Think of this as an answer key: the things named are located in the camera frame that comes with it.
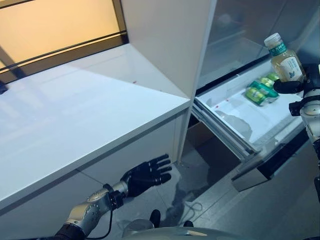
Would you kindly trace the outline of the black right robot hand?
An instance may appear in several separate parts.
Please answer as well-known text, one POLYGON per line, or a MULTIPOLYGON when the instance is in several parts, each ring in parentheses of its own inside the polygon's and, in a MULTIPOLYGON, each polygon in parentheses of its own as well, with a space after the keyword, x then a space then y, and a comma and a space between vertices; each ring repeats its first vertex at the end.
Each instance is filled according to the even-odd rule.
POLYGON ((306 76, 300 81, 280 81, 277 79, 273 84, 273 89, 279 94, 295 94, 303 91, 307 93, 320 89, 320 65, 318 63, 303 65, 306 76))

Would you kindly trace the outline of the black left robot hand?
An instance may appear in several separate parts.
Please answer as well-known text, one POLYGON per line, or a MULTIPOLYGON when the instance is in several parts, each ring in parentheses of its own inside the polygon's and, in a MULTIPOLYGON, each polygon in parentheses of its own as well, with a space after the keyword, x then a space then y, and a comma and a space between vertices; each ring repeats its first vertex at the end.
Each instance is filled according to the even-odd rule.
POLYGON ((135 166, 120 179, 127 186, 126 197, 135 198, 151 187, 168 182, 172 178, 171 170, 167 153, 135 166))

